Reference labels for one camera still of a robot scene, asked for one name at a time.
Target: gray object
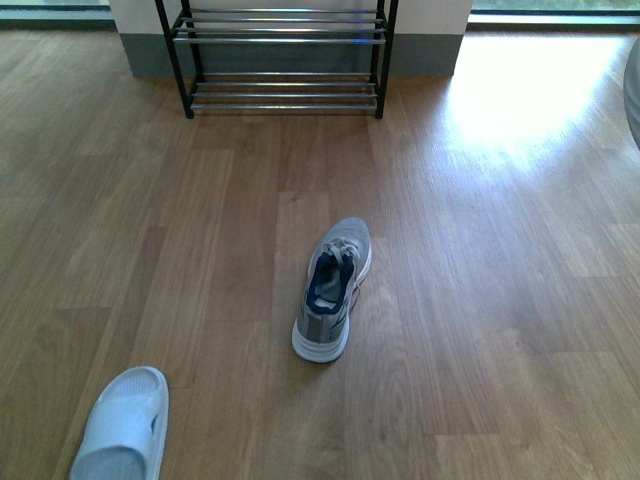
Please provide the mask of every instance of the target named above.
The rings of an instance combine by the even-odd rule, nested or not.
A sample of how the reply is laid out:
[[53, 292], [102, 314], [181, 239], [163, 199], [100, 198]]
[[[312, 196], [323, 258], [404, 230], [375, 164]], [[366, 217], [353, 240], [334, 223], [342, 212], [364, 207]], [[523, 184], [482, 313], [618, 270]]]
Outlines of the gray object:
[[338, 358], [349, 338], [354, 293], [371, 266], [371, 238], [364, 220], [349, 217], [322, 238], [309, 262], [307, 287], [292, 333], [293, 348], [305, 360]]
[[631, 48], [624, 71], [624, 107], [633, 139], [640, 148], [640, 38]]

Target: slipper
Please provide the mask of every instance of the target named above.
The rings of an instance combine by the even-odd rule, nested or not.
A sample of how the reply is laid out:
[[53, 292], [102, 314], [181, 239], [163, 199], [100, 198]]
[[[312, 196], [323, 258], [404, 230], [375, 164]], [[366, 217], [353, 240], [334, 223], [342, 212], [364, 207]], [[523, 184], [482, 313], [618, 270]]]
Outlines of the slipper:
[[104, 389], [87, 421], [71, 480], [158, 480], [169, 389], [153, 367], [135, 367]]

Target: white sneaker sole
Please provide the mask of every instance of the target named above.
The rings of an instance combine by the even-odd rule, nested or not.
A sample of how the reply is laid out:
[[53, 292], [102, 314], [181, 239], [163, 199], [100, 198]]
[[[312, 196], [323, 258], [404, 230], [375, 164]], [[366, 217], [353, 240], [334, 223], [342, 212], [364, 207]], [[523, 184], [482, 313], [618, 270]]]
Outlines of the white sneaker sole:
[[[369, 247], [369, 256], [367, 257], [364, 267], [362, 267], [360, 275], [358, 275], [358, 278], [356, 279], [354, 291], [360, 287], [364, 277], [369, 272], [369, 268], [371, 268], [371, 251], [372, 249]], [[295, 324], [293, 325], [293, 332], [291, 333], [291, 343], [293, 344], [293, 349], [300, 357], [314, 363], [329, 363], [342, 355], [342, 352], [344, 352], [344, 349], [347, 346], [347, 340], [349, 339], [349, 312], [351, 311], [351, 300], [353, 300], [353, 296], [349, 299], [347, 318], [345, 319], [344, 328], [342, 329], [340, 336], [330, 343], [316, 343], [304, 338], [298, 330], [298, 319], [296, 318]]]

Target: shoe rack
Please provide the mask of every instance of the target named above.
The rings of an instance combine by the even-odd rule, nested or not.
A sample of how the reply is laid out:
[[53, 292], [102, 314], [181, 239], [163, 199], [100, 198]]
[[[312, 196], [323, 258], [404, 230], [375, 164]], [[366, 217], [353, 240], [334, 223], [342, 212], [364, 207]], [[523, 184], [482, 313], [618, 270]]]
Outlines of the shoe rack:
[[[382, 118], [398, 0], [390, 0], [388, 5], [385, 0], [371, 0], [370, 8], [323, 8], [326, 0], [303, 1], [309, 8], [192, 8], [189, 0], [181, 0], [181, 11], [170, 22], [164, 0], [155, 0], [186, 117], [209, 111], [369, 114]], [[308, 53], [321, 49], [324, 58], [335, 52], [333, 64], [340, 68], [326, 69], [327, 62], [318, 62], [305, 71], [216, 69], [224, 64], [216, 55], [240, 45], [252, 47], [243, 50], [244, 56], [256, 52], [248, 64], [252, 60], [264, 64], [259, 56], [265, 49], [271, 55], [282, 52], [286, 56], [297, 48], [297, 58], [309, 65], [309, 59], [314, 60]], [[190, 59], [189, 54], [180, 54], [183, 48], [190, 50]], [[342, 61], [345, 52], [355, 52], [364, 62], [353, 62], [358, 68], [344, 71], [345, 65], [350, 68], [352, 63]], [[193, 62], [193, 68], [185, 68], [185, 58]], [[195, 72], [192, 78], [185, 77], [187, 70]]]

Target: sneaker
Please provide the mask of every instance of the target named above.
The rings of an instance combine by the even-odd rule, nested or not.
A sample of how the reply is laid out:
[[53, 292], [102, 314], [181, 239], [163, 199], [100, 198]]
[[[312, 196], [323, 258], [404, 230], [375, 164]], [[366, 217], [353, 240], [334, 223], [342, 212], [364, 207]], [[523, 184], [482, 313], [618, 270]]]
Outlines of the sneaker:
[[309, 262], [307, 289], [292, 333], [298, 355], [327, 363], [342, 354], [353, 294], [370, 266], [371, 238], [364, 220], [345, 218], [331, 227]]

